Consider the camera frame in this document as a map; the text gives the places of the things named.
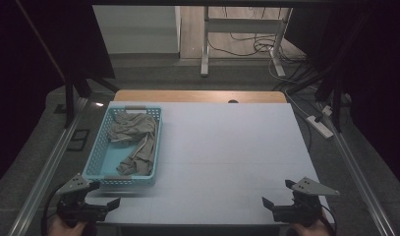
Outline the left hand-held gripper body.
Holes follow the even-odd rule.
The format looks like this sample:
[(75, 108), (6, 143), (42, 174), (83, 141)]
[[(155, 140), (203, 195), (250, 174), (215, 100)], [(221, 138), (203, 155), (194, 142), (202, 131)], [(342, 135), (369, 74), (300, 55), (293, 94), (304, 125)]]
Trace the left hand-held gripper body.
[(107, 215), (107, 206), (89, 205), (86, 195), (91, 192), (88, 182), (80, 173), (64, 184), (57, 194), (60, 200), (56, 213), (69, 226), (75, 227), (80, 222), (104, 221)]

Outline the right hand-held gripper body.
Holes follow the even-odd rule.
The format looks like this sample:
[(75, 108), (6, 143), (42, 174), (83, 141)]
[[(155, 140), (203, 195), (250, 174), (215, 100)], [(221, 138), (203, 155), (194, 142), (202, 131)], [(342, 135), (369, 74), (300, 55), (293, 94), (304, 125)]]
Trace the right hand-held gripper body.
[(304, 177), (290, 189), (293, 203), (290, 206), (274, 206), (271, 210), (276, 222), (299, 223), (311, 226), (322, 215), (320, 196), (338, 196), (339, 192)]

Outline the light blue perforated plastic basket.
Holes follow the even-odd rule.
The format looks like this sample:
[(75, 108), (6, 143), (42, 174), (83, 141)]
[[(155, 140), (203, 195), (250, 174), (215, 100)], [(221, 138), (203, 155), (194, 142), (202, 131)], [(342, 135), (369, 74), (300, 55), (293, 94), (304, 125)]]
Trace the light blue perforated plastic basket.
[[(136, 144), (113, 143), (108, 137), (107, 131), (114, 123), (119, 111), (148, 114), (156, 121), (154, 164), (151, 173), (147, 176), (136, 174), (124, 176), (120, 175), (116, 169), (119, 163), (136, 147)], [(98, 181), (104, 186), (152, 186), (155, 183), (161, 125), (162, 109), (158, 106), (110, 105), (102, 119), (83, 176), (88, 181)]]

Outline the grey garment with white piping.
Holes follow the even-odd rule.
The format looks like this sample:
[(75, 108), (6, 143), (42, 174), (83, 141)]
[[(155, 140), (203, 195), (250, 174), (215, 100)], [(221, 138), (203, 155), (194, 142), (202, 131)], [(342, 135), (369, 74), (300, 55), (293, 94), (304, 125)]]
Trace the grey garment with white piping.
[(119, 111), (107, 131), (113, 143), (136, 144), (136, 147), (116, 167), (120, 175), (151, 173), (154, 164), (156, 121), (144, 113)]

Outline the person's right hand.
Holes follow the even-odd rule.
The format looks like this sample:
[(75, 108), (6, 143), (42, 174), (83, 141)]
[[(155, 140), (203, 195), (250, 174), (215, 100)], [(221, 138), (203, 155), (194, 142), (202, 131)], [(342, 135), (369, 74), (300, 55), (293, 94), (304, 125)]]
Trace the person's right hand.
[(329, 225), (324, 213), (311, 226), (291, 223), (290, 227), (296, 232), (297, 236), (333, 236), (333, 229)]

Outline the person's left hand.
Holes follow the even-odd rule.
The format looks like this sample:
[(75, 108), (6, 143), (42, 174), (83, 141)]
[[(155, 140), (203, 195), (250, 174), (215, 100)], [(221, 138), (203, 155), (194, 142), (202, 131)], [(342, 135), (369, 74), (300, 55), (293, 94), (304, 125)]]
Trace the person's left hand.
[(61, 218), (56, 216), (51, 222), (48, 236), (82, 236), (85, 228), (85, 222), (79, 221), (75, 227), (69, 227)]

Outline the white power strip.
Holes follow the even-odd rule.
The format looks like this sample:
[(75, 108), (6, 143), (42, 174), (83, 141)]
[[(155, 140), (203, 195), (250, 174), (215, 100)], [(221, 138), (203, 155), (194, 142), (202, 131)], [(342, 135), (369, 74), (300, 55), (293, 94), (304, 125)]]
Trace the white power strip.
[(312, 125), (325, 139), (333, 137), (333, 133), (321, 122), (321, 116), (309, 116), (307, 121)]

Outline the white table cover board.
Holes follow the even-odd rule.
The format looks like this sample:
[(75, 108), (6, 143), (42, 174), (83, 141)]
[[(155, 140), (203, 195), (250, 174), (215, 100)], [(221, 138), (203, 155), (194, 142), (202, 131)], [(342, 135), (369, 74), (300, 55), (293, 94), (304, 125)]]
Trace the white table cover board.
[(288, 103), (161, 103), (155, 183), (87, 196), (115, 198), (107, 222), (151, 225), (268, 225), (262, 201), (292, 203), (285, 182), (316, 179)]

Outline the white cabinet panel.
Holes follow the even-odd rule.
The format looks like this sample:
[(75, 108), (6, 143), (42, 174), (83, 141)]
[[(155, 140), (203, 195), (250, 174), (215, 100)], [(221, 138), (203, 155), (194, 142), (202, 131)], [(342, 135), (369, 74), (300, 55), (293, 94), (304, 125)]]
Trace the white cabinet panel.
[(109, 54), (178, 54), (179, 6), (92, 6)]

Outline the aluminium frame rail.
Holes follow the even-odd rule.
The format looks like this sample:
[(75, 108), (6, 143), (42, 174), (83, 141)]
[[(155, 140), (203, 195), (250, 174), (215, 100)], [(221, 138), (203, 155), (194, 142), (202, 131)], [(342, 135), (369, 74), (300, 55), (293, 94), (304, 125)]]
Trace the aluminium frame rail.
[(44, 194), (46, 193), (54, 173), (63, 157), (67, 145), (81, 120), (87, 103), (87, 98), (79, 98), (75, 103), (75, 117), (69, 127), (63, 130), (62, 135), (52, 149), (7, 236), (26, 235), (38, 207), (44, 198)]
[[(318, 108), (322, 111), (324, 106), (321, 103), (316, 103)], [(358, 162), (355, 159), (351, 149), (348, 146), (344, 136), (334, 127), (331, 116), (327, 116), (323, 111), (323, 120), (326, 126), (332, 131), (334, 142), (336, 143), (342, 159), (347, 166), (347, 169), (352, 176), (355, 185), (366, 204), (371, 218), (381, 236), (397, 236), (388, 215), (386, 214), (382, 204), (380, 203), (378, 197), (374, 193), (371, 185), (369, 184), (366, 176), (364, 175), (362, 169), (360, 168)]]

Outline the white metal desk frame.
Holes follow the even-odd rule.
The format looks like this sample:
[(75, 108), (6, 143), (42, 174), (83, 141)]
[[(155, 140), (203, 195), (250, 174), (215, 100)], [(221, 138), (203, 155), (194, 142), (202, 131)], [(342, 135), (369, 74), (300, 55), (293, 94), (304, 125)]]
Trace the white metal desk frame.
[(286, 8), (285, 12), (281, 12), (278, 19), (266, 19), (260, 17), (257, 19), (245, 18), (211, 18), (209, 16), (209, 8), (203, 8), (203, 46), (201, 50), (200, 74), (203, 77), (208, 76), (209, 64), (209, 35), (211, 33), (242, 33), (253, 34), (258, 36), (272, 36), (273, 42), (268, 46), (266, 51), (269, 53), (271, 63), (278, 77), (285, 77), (283, 66), (280, 62), (281, 43), (286, 32), (292, 8)]

